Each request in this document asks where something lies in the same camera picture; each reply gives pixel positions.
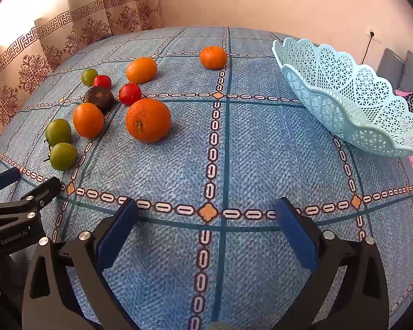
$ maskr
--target light blue plastic basket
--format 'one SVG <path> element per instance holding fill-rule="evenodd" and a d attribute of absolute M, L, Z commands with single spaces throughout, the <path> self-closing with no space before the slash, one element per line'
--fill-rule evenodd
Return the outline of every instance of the light blue plastic basket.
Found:
<path fill-rule="evenodd" d="M 298 99 L 333 134 L 369 153 L 413 155 L 413 113 L 371 67 L 308 39 L 274 41 L 272 51 Z"/>

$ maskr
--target wall socket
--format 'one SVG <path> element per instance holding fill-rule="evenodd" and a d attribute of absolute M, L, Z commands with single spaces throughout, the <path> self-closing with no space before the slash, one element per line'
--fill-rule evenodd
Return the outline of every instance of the wall socket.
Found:
<path fill-rule="evenodd" d="M 373 28 L 372 26 L 367 26 L 366 27 L 366 35 L 368 35 L 370 37 L 370 32 L 373 32 L 375 34 L 375 36 L 373 36 L 373 39 L 378 42 L 381 43 L 381 36 L 378 32 L 376 32 L 376 29 Z"/>

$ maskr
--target silver bolt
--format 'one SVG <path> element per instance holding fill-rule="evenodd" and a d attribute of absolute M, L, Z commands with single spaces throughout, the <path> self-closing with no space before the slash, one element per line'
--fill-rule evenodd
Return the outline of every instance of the silver bolt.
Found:
<path fill-rule="evenodd" d="M 366 242 L 368 244 L 375 244 L 375 240 L 373 239 L 373 237 L 370 237 L 370 236 L 366 237 Z"/>
<path fill-rule="evenodd" d="M 333 233 L 331 230 L 325 230 L 323 232 L 323 237 L 328 240 L 332 240 L 335 238 L 335 233 Z"/>
<path fill-rule="evenodd" d="M 43 238 L 40 238 L 40 240 L 38 241 L 38 244 L 40 246 L 45 246 L 46 244 L 48 244 L 48 242 L 49 242 L 49 238 L 43 237 Z"/>
<path fill-rule="evenodd" d="M 78 238 L 82 241 L 86 241 L 90 238 L 90 232 L 88 230 L 85 230 L 78 235 Z"/>

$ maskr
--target beige wall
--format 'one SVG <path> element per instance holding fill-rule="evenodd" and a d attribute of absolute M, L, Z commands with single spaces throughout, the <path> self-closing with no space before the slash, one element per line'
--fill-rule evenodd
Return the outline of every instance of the beige wall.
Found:
<path fill-rule="evenodd" d="M 375 69 L 386 47 L 413 51 L 413 10 L 406 0 L 160 0 L 163 27 L 234 26 L 282 32 L 328 43 Z"/>

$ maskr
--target orange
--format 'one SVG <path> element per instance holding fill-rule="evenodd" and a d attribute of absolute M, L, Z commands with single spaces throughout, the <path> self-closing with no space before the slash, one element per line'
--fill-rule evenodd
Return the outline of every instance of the orange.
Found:
<path fill-rule="evenodd" d="M 228 55 L 222 47 L 205 47 L 200 53 L 200 62 L 205 68 L 220 69 L 225 67 Z"/>
<path fill-rule="evenodd" d="M 130 83 L 141 84 L 152 80 L 157 72 L 157 64 L 153 58 L 142 57 L 130 63 L 126 77 Z"/>
<path fill-rule="evenodd" d="M 80 104 L 74 110 L 74 126 L 79 135 L 95 138 L 104 128 L 104 115 L 95 104 Z"/>
<path fill-rule="evenodd" d="M 158 142 L 170 132 L 170 110 L 156 99 L 138 100 L 127 111 L 126 127 L 136 140 Z"/>

